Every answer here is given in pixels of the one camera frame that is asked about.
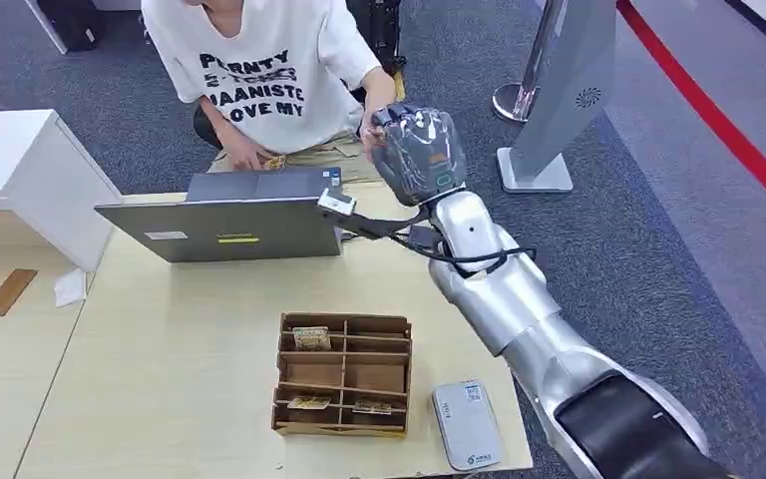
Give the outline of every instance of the person's hand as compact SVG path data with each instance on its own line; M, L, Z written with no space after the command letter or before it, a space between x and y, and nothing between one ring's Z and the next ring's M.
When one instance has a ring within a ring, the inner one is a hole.
M233 125L228 124L215 134L230 155L234 170L262 170L262 165L273 156Z
M359 127L359 139L365 148L365 158L369 162L373 162L371 151L386 144L383 129L372 125L371 115L369 114L364 115L362 118L362 125Z

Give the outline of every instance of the wooden piece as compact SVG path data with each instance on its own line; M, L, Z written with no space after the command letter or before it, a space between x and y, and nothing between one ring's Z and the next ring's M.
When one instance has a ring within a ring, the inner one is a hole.
M36 275L36 269L13 269L13 272L1 283L0 316L7 314Z

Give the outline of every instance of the gray laptop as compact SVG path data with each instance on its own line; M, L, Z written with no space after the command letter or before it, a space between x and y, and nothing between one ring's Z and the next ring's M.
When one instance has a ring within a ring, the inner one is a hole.
M338 168L203 174L183 203L96 211L168 262L335 256L341 233L316 203L339 187Z

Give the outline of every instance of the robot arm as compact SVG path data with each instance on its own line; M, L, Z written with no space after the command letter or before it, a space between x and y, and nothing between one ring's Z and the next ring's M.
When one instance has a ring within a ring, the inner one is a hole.
M697 421L655 382L594 349L561 316L547 280L464 187L465 155L450 116L394 105L374 121L385 147L374 162L398 200L418 206L410 222L353 214L355 201L325 192L325 216L367 238L395 238L429 219L440 234L430 275L495 356L502 356L550 444L579 478L724 479Z

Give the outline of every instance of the white paper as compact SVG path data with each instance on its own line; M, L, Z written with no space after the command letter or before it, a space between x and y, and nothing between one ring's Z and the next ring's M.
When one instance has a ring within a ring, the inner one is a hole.
M54 282L55 305L63 307L87 298L87 274L80 268L67 272Z
M146 236L154 241L162 240L188 240L189 237L184 232L149 232Z

